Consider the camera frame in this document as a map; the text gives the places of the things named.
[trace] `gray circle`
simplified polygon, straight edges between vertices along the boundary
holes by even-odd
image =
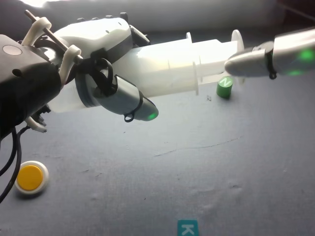
[[[12,46],[12,45],[6,45],[3,48],[3,51],[9,55],[17,56],[22,54],[22,50],[18,47]]]

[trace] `black hole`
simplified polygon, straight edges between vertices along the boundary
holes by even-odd
[[[19,69],[12,70],[12,74],[15,75],[16,77],[22,76],[22,72]]]

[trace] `yellow push button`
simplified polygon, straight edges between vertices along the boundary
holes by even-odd
[[[25,166],[20,169],[17,180],[21,188],[32,191],[43,182],[43,172],[37,166]]]
[[[35,194],[45,189],[49,173],[44,164],[27,161],[21,164],[15,187],[23,194]]]

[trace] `wire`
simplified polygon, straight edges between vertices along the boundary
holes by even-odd
[[[17,134],[16,134],[16,129],[14,128],[12,131],[13,147],[12,147],[11,156],[8,162],[6,163],[6,165],[0,170],[0,176],[2,176],[9,169],[9,167],[12,165],[14,161],[15,154],[16,154],[16,138],[17,138]]]
[[[5,190],[0,195],[0,203],[2,203],[2,201],[5,199],[5,197],[10,192],[10,190],[13,187],[14,182],[15,182],[17,176],[18,176],[18,173],[20,171],[21,161],[22,161],[22,148],[21,148],[20,138],[21,138],[21,135],[25,131],[27,131],[29,128],[30,128],[29,126],[26,126],[23,129],[21,129],[20,132],[17,134],[17,137],[16,137],[16,151],[17,151],[16,165],[15,165],[15,169],[13,171],[12,177],[11,177],[8,185],[6,186]]]

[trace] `gray fabric surface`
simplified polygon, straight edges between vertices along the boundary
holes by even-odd
[[[11,191],[0,235],[174,236],[191,218],[202,236],[314,235],[314,88],[314,73],[249,78],[224,100],[209,84],[153,98],[151,122],[103,108],[44,115],[48,132],[26,132],[22,149],[49,186],[33,199]],[[10,148],[9,137],[0,166]]]

